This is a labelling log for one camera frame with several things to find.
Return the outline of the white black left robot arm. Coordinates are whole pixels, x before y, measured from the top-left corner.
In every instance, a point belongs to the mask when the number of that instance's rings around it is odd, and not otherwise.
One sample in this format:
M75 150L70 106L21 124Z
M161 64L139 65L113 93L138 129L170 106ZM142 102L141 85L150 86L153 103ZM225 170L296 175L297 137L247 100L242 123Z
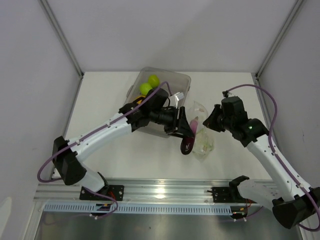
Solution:
M84 161L106 143L144 128L149 123L163 126L168 136L193 138L195 134L187 121L185 108L165 106L169 101L167 91L151 89L146 96L139 96L125 104L112 118L91 132L69 140L63 136L56 138L52 162L64 184L80 184L97 200L105 199L109 193L107 180L101 173L87 168Z

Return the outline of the orange fruit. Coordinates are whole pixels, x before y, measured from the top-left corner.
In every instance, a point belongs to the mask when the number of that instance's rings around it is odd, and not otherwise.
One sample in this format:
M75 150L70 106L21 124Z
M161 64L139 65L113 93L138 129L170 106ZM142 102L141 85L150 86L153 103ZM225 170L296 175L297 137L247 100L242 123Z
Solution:
M146 98L145 96L140 95L133 102L139 105L145 100L145 98Z

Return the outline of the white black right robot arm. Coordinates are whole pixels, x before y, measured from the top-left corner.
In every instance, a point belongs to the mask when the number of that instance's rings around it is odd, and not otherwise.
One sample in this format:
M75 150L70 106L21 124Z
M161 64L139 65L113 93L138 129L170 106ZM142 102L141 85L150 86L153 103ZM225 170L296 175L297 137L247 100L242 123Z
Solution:
M229 182L232 201L254 201L272 211L286 229L320 212L319 187L312 187L293 169L265 125L257 118L248 118L239 97L226 97L216 104L203 125L219 133L229 131L262 164L277 187L272 190L242 175Z

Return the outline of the purple eggplant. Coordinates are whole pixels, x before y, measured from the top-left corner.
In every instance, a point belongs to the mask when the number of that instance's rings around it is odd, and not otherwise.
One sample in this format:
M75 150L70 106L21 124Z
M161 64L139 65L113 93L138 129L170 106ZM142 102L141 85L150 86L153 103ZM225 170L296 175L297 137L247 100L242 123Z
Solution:
M196 140L196 133L197 133L197 127L199 123L199 117L196 116L194 119L190 121L190 129L192 130L193 137L186 136L182 139L181 144L180 144L180 152L183 155L188 155L192 152L194 143Z

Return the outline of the clear dotted zip bag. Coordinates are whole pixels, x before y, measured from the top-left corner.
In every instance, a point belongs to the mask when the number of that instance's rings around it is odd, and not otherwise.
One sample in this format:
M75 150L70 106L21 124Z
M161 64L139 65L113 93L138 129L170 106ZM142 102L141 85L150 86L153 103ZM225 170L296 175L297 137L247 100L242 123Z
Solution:
M189 123L193 120L197 122L192 154L200 163L203 163L215 147L213 134L203 125L209 116L208 111L201 103L194 101L187 110L186 116Z

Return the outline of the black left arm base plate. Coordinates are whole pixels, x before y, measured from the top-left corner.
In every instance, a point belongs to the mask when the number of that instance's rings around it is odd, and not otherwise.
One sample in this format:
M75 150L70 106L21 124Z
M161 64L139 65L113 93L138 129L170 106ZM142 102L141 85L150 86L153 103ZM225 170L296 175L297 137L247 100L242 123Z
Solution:
M122 201L124 198L124 185L109 185L108 188L103 187L98 194L108 196L116 201ZM89 192L84 187L81 188L79 199L83 201L107 201L108 199Z

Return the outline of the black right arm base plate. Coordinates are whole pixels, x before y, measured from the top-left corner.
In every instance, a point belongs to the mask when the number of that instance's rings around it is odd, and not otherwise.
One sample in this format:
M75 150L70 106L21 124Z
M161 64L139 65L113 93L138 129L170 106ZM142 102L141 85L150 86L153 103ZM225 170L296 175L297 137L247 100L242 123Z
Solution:
M236 190L226 186L211 187L206 192L211 194L214 203L256 203L251 199L243 198Z

